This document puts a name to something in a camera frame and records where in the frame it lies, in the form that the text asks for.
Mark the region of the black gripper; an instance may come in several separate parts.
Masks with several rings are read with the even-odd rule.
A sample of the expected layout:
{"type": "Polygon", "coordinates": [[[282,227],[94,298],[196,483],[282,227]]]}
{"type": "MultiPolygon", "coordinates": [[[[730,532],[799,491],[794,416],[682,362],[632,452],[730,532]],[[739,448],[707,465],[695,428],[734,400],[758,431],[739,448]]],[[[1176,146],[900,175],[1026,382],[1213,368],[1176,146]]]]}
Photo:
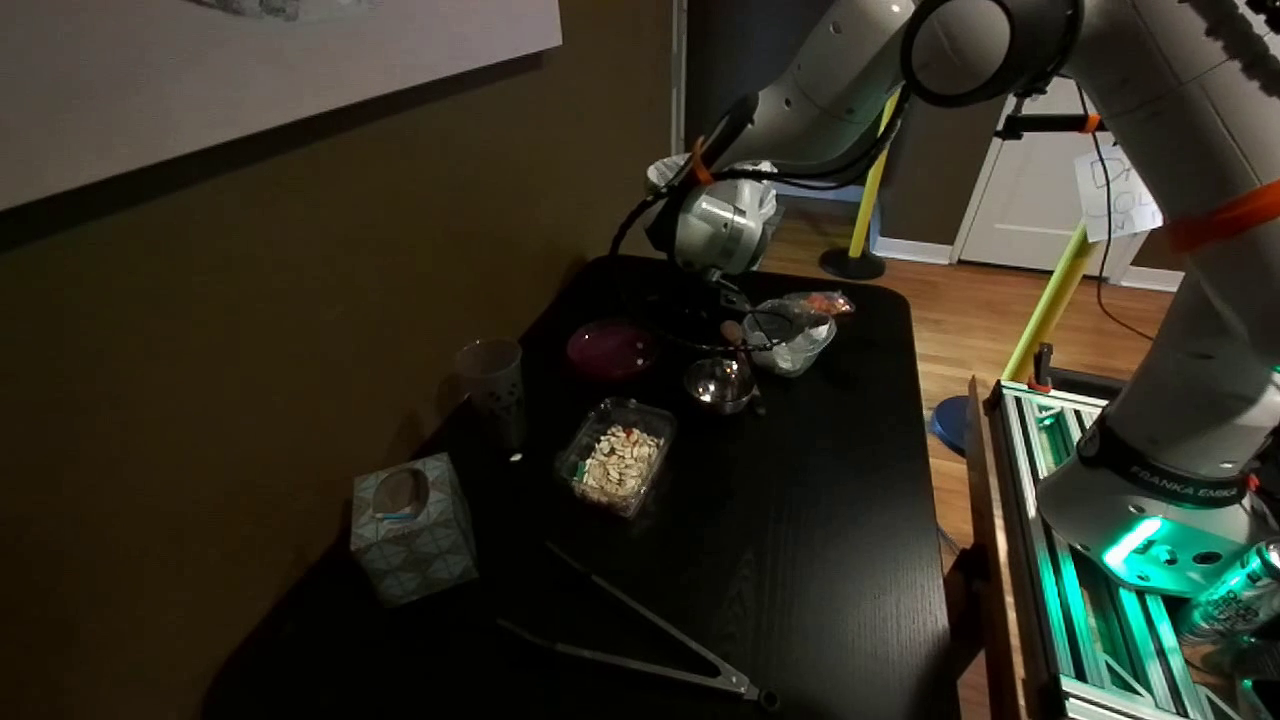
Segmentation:
{"type": "Polygon", "coordinates": [[[734,284],[673,276],[639,292],[639,319],[660,339],[693,353],[728,353],[745,339],[745,296],[734,284]]]}

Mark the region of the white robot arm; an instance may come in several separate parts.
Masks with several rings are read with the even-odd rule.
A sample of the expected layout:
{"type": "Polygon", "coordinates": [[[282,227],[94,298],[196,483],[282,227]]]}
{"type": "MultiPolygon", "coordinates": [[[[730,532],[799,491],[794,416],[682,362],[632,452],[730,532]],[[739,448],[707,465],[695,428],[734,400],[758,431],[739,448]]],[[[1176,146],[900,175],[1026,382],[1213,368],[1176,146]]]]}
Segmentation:
{"type": "Polygon", "coordinates": [[[783,183],[848,183],[893,96],[1003,109],[1075,87],[1085,145],[1012,186],[1075,198],[1091,234],[1130,197],[1185,255],[1143,362],[1036,486],[1106,577],[1195,597],[1263,534],[1246,465],[1280,425],[1280,87],[1271,0],[831,0],[799,52],[687,150],[648,169],[648,240],[734,276],[783,183]]]}

